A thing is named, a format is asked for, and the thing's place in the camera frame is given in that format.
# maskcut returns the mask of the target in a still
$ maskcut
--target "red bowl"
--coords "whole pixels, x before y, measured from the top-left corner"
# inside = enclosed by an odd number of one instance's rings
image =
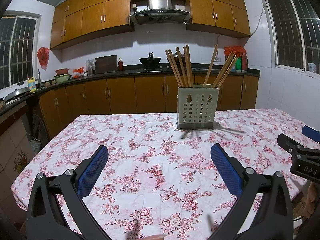
[[[59,75],[68,74],[68,71],[69,71],[68,68],[61,68],[61,69],[57,69],[56,73],[57,73],[57,76],[59,76]]]

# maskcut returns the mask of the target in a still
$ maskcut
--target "stainless steel range hood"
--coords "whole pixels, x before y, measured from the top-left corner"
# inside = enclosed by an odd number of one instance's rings
[[[149,9],[135,12],[130,16],[134,24],[183,23],[190,19],[187,11],[172,9],[171,0],[149,0]]]

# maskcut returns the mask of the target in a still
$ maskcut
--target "window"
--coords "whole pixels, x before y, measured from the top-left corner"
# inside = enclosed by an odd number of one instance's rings
[[[33,76],[33,39],[36,19],[3,17],[0,20],[0,90]]]
[[[267,0],[276,65],[320,74],[320,20],[308,0]]]

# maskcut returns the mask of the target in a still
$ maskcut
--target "blue gripper pad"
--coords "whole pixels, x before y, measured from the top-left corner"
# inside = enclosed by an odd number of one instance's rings
[[[98,177],[108,161],[108,157],[108,149],[101,145],[90,159],[83,160],[80,163],[78,167],[82,167],[81,165],[83,163],[86,165],[85,170],[78,178],[77,194],[80,198],[89,196],[94,184],[97,182]]]
[[[304,136],[309,137],[311,140],[313,140],[317,143],[320,142],[320,132],[312,129],[311,127],[308,127],[306,125],[304,127],[302,127],[302,134]]]
[[[211,159],[217,167],[223,182],[226,184],[230,194],[239,198],[242,194],[242,180],[239,174],[231,165],[223,151],[216,145],[211,147]]]

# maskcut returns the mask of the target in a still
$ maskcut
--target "tablecloth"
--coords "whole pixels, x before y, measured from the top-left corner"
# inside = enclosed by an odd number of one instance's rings
[[[174,113],[79,116],[12,184],[17,204],[28,208],[37,173],[60,175],[105,145],[109,160],[83,201],[113,240],[154,234],[205,240],[236,201],[210,158],[214,143],[258,173],[281,171],[291,198],[306,180],[290,173],[291,156],[277,136],[320,149],[302,135],[303,122],[277,109],[216,112],[214,128],[197,132],[177,130],[176,121]],[[58,200],[70,228],[79,232],[61,195]],[[260,200],[257,195],[241,230],[249,228]]]

